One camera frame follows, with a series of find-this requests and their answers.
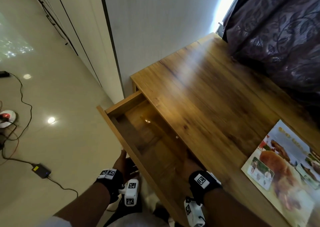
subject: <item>power adapter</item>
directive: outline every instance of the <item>power adapter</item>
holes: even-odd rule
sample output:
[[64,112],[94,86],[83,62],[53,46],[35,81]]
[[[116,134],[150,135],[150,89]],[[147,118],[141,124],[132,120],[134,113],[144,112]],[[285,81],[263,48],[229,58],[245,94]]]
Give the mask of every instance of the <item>power adapter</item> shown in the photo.
[[44,165],[42,165],[41,163],[34,164],[32,171],[34,173],[36,173],[42,179],[47,178],[51,173],[51,171],[48,168],[46,168]]

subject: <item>photo of children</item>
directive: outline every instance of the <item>photo of children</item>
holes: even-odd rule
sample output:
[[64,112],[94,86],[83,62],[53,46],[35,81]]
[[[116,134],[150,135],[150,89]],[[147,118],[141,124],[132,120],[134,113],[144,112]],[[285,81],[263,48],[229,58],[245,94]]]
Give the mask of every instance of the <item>photo of children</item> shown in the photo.
[[281,120],[241,168],[294,227],[306,227],[320,196],[320,157]]
[[251,167],[248,168],[248,175],[252,177],[260,186],[269,190],[274,172],[263,164],[257,157],[254,157]]

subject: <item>black wrist strap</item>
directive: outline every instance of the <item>black wrist strap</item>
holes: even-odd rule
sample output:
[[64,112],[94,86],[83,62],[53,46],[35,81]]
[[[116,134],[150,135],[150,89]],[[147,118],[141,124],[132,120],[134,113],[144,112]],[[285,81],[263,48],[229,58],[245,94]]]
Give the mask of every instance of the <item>black wrist strap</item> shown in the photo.
[[190,190],[198,205],[203,204],[205,193],[222,186],[206,171],[195,171],[189,177]]
[[117,169],[104,169],[95,182],[102,183],[109,191],[110,203],[118,200],[119,189],[123,188],[123,176]]

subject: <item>white glossy floor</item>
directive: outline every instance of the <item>white glossy floor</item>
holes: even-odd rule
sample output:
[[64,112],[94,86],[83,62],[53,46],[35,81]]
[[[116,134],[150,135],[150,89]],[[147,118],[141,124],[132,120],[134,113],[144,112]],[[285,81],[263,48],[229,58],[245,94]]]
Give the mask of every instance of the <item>white glossy floor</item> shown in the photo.
[[[21,79],[24,101],[33,105],[14,157],[43,163],[54,180],[81,194],[102,168],[113,165],[121,145],[96,110],[112,102],[64,43],[36,0],[0,0],[0,71]],[[19,134],[30,107],[20,102],[14,77],[0,78],[0,88],[2,108],[18,113]],[[51,117],[55,122],[49,124]],[[7,156],[16,143],[6,143]],[[0,165],[0,179],[1,226],[34,226],[76,196],[20,162]]]

